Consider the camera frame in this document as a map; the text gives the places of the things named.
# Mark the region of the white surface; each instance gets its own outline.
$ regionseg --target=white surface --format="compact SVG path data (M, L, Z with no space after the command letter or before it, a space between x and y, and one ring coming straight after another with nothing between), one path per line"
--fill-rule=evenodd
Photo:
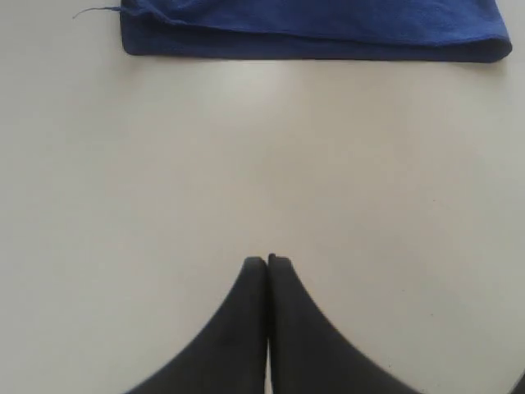
M1 393L122 393L271 251L404 381L511 388L524 2L491 66L128 57L117 14L71 19L93 5L0 13Z

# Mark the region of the blue towel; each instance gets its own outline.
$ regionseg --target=blue towel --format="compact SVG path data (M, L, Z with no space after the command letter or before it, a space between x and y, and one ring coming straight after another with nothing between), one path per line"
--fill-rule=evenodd
M133 55L495 62L495 0L122 0Z

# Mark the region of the folded blue fabric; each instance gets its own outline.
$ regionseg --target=folded blue fabric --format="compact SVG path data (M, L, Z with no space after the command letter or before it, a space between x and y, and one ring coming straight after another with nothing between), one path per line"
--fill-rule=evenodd
M122 0L133 55L495 62L495 0Z

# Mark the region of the black object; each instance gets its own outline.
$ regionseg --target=black object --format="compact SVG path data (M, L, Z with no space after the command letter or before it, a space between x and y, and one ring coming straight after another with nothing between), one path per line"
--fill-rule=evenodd
M246 259L230 294L201 333L129 394L263 394L267 265Z
M304 289L292 263L268 261L274 394L417 394L353 347ZM525 378L513 390L525 394Z

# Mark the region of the blue cloth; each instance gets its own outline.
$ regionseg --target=blue cloth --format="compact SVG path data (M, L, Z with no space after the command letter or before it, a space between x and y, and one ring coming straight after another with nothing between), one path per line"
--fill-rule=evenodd
M133 55L495 62L495 0L122 0Z

